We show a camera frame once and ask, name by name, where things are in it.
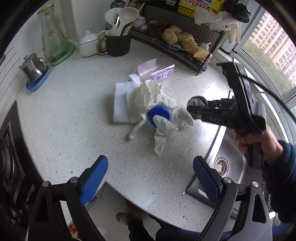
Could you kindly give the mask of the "dark blue sleeve forearm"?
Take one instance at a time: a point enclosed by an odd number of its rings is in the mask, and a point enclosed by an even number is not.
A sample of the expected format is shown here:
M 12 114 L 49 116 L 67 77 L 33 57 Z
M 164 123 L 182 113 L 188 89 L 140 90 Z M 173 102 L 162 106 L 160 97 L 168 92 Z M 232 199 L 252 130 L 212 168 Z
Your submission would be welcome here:
M 262 177 L 270 194 L 272 209 L 283 223 L 295 218 L 295 147 L 283 140 L 283 153 L 272 164 L 262 162 Z

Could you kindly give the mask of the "person's right hand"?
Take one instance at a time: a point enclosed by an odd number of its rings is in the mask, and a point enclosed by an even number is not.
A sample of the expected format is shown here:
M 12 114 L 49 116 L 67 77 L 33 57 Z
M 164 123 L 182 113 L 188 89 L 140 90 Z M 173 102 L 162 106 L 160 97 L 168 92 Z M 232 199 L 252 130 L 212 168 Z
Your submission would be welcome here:
M 248 145 L 260 143 L 262 159 L 270 165 L 278 161 L 283 154 L 283 147 L 278 142 L 269 126 L 266 127 L 264 133 L 249 133 L 246 136 L 240 135 L 237 130 L 233 131 L 238 149 L 243 153 L 247 152 Z

